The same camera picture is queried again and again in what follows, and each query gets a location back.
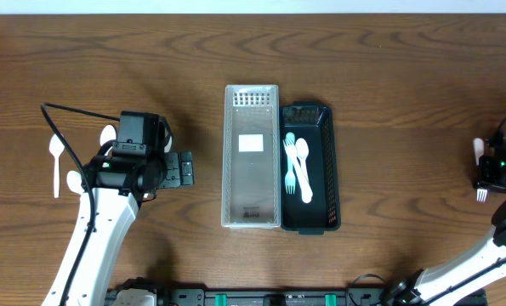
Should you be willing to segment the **white plastic fork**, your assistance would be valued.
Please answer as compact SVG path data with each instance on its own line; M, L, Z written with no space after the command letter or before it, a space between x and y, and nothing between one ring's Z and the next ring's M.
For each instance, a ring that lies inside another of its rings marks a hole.
M483 139L475 138L473 139L473 147L474 147L474 153L475 153L475 165L476 169L479 169L480 166L480 158L485 153L485 143ZM487 198L488 190L477 187L476 188L476 200L478 202L485 202Z
M283 140L283 145L285 152L288 157L291 158L293 162L293 167L296 172L296 176L298 178L298 184L301 190L301 199L303 203L310 203L312 200L313 192L310 188L310 184L308 179L304 176L304 173L301 169L300 163L298 161L298 152L294 142L291 142L288 139Z
M295 141L294 133L288 132L286 134L286 140L294 142ZM287 194L289 195L294 194L296 186L296 177L293 171L293 161L292 158L290 158L289 156L287 156L287 173L284 179Z

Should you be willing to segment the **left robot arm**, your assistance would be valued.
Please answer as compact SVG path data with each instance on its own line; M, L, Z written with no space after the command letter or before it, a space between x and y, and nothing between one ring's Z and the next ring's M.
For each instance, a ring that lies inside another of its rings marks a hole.
M192 153L96 154L84 165L77 222L44 305L102 305L117 255L141 205L194 184Z

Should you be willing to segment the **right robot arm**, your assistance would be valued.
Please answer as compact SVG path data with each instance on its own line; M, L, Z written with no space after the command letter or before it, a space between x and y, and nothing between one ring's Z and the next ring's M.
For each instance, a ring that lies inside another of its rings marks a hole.
M454 305L469 294L506 277L506 201L492 216L492 227L475 246L452 261L393 286L384 305Z

